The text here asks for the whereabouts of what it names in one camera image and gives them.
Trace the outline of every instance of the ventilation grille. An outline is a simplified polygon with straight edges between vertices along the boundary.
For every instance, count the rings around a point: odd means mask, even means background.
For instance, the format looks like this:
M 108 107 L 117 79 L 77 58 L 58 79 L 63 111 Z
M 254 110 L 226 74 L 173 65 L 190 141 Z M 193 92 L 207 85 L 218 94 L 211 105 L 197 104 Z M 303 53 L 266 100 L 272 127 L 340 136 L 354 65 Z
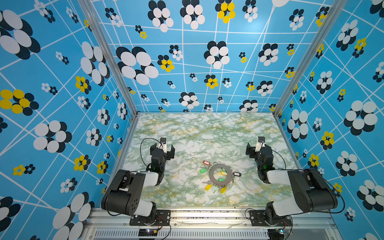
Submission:
M 122 230 L 121 228 L 98 228 L 95 240 L 113 239 L 161 239 L 169 232 L 163 228 L 157 237 L 138 237 L 138 230 Z M 265 229 L 175 229 L 172 228 L 167 239 L 269 239 Z

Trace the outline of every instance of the mounting plate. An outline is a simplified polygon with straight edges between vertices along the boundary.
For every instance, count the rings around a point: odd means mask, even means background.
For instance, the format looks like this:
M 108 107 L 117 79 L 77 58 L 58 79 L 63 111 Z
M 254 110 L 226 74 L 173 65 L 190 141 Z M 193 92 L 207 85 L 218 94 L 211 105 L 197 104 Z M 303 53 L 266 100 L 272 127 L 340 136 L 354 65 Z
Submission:
M 163 226 L 169 226 L 170 221 L 170 210 L 157 210 L 156 217 L 160 216 L 163 218 L 163 223 L 160 222 L 160 225 L 163 224 Z M 145 223 L 142 220 L 140 220 L 139 217 L 131 216 L 131 220 L 129 222 L 130 226 L 147 226 L 147 227 L 157 227 L 159 225 L 159 220 L 155 219 L 153 223 Z
M 265 211 L 264 210 L 249 210 L 249 215 L 250 215 L 250 218 L 251 218 L 251 223 L 252 223 L 252 226 L 253 227 L 265 227 L 265 226 L 269 226 L 266 222 L 265 222 Z M 281 222 L 279 222 L 276 226 L 278 227 L 284 227 L 284 222 L 283 220 L 286 222 L 286 227 L 290 227 L 292 226 L 292 219 L 290 216 L 286 216 L 284 217 Z

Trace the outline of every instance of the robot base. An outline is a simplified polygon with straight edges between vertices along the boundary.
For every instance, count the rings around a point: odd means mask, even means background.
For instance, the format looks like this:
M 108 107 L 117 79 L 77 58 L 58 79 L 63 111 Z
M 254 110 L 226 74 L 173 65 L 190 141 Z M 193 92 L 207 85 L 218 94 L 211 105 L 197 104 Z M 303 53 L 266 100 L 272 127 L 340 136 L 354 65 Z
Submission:
M 258 210 L 258 211 L 250 210 L 249 214 L 250 214 L 251 223 L 252 223 L 253 227 L 268 227 L 268 226 L 270 226 L 265 222 L 265 211 L 263 211 L 263 210 Z M 280 220 L 275 222 L 275 224 L 277 224 L 276 227 L 292 226 L 292 219 L 290 216 L 284 216 Z
M 163 226 L 169 226 L 170 221 L 170 210 L 157 210 L 156 217 L 160 216 L 163 218 Z M 154 222 L 150 221 L 150 223 L 146 224 L 147 220 L 142 216 L 131 216 L 131 220 L 129 222 L 130 226 L 154 226 L 157 227 L 159 225 L 159 220 L 155 218 Z

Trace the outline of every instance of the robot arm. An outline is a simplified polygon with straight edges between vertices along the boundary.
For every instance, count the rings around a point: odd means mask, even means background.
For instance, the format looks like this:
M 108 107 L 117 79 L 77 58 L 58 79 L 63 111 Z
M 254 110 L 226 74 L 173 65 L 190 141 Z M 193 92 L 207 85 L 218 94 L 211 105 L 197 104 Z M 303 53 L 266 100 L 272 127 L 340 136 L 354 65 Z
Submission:
M 245 152 L 254 158 L 260 180 L 264 183 L 285 184 L 292 187 L 293 196 L 267 203 L 265 220 L 275 225 L 284 216 L 305 212 L 334 209 L 338 205 L 336 195 L 316 169 L 276 170 L 273 167 L 273 154 L 264 137 L 258 137 L 256 147 L 248 143 Z
M 145 222 L 156 218 L 156 203 L 140 199 L 143 187 L 159 185 L 164 177 L 167 160 L 174 158 L 175 148 L 167 152 L 166 138 L 160 138 L 161 144 L 150 148 L 151 163 L 145 172 L 118 170 L 111 185 L 101 201 L 103 210 L 125 215 L 138 215 Z

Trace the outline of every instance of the green marble pattern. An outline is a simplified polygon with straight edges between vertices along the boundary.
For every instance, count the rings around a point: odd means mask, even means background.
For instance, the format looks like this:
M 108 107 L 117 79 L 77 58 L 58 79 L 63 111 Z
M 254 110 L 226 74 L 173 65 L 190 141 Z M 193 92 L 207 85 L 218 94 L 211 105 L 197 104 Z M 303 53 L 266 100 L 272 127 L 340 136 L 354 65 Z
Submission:
M 145 187 L 141 198 L 160 207 L 186 206 L 265 206 L 292 195 L 290 186 L 265 184 L 257 176 L 254 159 L 245 155 L 249 142 L 255 146 L 257 136 L 285 159 L 287 169 L 294 161 L 271 113 L 141 113 L 123 169 L 145 170 L 140 158 L 140 143 L 146 137 L 167 138 L 175 147 L 175 158 L 167 161 L 164 179 L 159 186 Z M 142 144 L 142 157 L 151 162 L 149 147 L 156 141 Z M 284 162 L 274 153 L 274 167 Z M 221 161 L 240 172 L 224 194 L 215 186 L 206 191 L 208 173 L 200 173 L 203 160 Z

